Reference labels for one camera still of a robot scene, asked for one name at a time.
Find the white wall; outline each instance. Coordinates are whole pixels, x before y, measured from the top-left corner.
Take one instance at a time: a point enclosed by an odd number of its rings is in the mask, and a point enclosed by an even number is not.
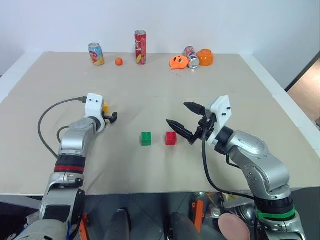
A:
[[[319,49],[320,0],[0,0],[0,74],[25,51],[254,53],[286,87]]]

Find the black wire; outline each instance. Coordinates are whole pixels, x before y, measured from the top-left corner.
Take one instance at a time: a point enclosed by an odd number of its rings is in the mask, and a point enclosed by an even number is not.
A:
[[[202,135],[202,160],[203,160],[203,167],[204,167],[205,176],[208,179],[208,181],[211,184],[211,186],[213,188],[215,188],[218,192],[222,192],[222,193],[225,193],[225,194],[235,195],[235,196],[239,196],[239,197],[243,197],[243,198],[254,200],[255,197],[250,196],[250,195],[245,195],[245,194],[242,194],[242,193],[222,190],[221,188],[217,187],[214,184],[214,182],[211,180],[211,177],[210,177],[210,174],[209,174],[209,171],[208,171],[207,155],[206,155],[206,135],[207,135],[207,132],[208,132],[207,129],[203,130],[203,135]]]
[[[227,155],[225,156],[225,160],[226,160],[226,164],[228,164],[228,165],[230,165],[230,166],[232,166],[232,167],[235,167],[235,168],[237,168],[237,169],[240,169],[240,167],[239,167],[238,165],[235,165],[235,164],[233,164],[233,163],[230,163],[229,154],[227,154]]]
[[[258,230],[258,217],[256,216],[255,217],[255,220],[254,220],[254,240],[258,240],[258,233],[257,233],[257,230]]]
[[[64,104],[64,103],[68,103],[68,102],[72,102],[72,101],[82,101],[83,100],[83,97],[77,97],[77,98],[71,98],[71,99],[68,99],[68,100],[64,100],[64,101],[61,101],[61,102],[58,102],[54,105],[52,105],[51,107],[49,107],[47,110],[45,110],[45,112],[41,115],[40,119],[39,119],[39,122],[38,122],[38,134],[39,134],[39,138],[41,140],[41,142],[43,143],[43,145],[46,147],[46,149],[49,150],[50,153],[52,153],[52,155],[57,159],[58,158],[58,155],[51,149],[51,147],[46,143],[44,137],[42,136],[42,133],[41,133],[41,123],[42,123],[42,120],[44,119],[44,117],[46,116],[46,114],[53,108],[55,108],[56,106],[60,105],[60,104]]]
[[[56,138],[58,139],[58,142],[61,143],[61,139],[60,139],[60,133],[63,129],[68,129],[69,126],[63,126],[63,127],[60,127],[59,130],[56,132]]]

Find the fallen can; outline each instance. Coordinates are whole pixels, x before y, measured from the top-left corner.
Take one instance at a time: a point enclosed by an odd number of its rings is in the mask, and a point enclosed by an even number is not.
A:
[[[93,42],[89,44],[89,54],[93,65],[99,66],[105,63],[102,48],[99,43]]]
[[[196,69],[199,64],[200,60],[197,57],[197,54],[192,46],[187,46],[183,51],[183,56],[187,57],[189,60],[188,67],[191,69]]]
[[[144,30],[137,30],[134,33],[135,40],[135,62],[139,65],[146,64],[147,55],[147,33]]]

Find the beige tabletop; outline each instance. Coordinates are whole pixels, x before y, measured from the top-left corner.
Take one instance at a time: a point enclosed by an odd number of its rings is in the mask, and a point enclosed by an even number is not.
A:
[[[37,132],[41,114],[51,105],[96,93],[104,96],[118,121],[95,140],[85,166],[88,194],[213,191],[201,156],[201,143],[178,137],[165,145],[172,131],[166,119],[195,132],[200,116],[183,102],[207,105],[228,95],[232,117],[227,126],[263,139],[290,172],[292,188],[320,185],[320,159],[291,119],[244,60],[217,54],[211,66],[170,70],[174,54],[150,54],[137,65],[129,53],[105,54],[93,66],[85,52],[45,52],[0,104],[0,194],[43,194],[55,158]],[[123,66],[116,66],[122,57]],[[85,105],[70,102],[49,112],[42,133],[58,151],[57,130],[84,116]],[[152,133],[152,146],[141,146],[141,132]],[[226,190],[247,190],[242,172],[207,148],[213,181]]]

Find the orange toy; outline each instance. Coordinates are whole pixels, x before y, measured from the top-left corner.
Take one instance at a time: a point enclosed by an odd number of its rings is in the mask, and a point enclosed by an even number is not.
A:
[[[116,60],[115,60],[115,64],[118,65],[118,66],[121,66],[122,64],[124,64],[124,61],[121,57],[118,57]]]
[[[196,55],[200,60],[201,66],[210,66],[214,63],[214,54],[210,49],[202,49]]]
[[[170,59],[169,65],[171,69],[184,69],[188,65],[188,63],[188,58],[178,55]]]

